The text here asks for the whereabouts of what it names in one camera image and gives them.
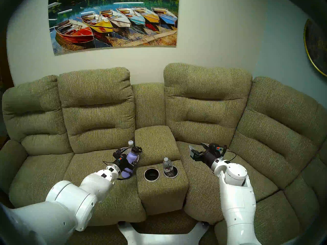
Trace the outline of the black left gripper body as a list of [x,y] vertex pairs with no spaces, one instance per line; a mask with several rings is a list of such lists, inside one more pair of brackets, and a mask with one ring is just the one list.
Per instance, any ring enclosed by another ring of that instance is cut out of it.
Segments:
[[121,171],[124,171],[126,168],[133,171],[133,165],[130,164],[127,160],[127,155],[124,153],[113,153],[115,161],[113,165],[118,167]]

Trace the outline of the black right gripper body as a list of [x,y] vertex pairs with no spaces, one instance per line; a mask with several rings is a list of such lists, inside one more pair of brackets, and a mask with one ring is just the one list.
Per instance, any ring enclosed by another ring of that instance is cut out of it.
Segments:
[[209,149],[199,152],[195,161],[201,161],[206,164],[209,168],[212,168],[214,162],[218,163],[223,161],[225,155],[225,145],[219,146],[218,144],[209,144]]

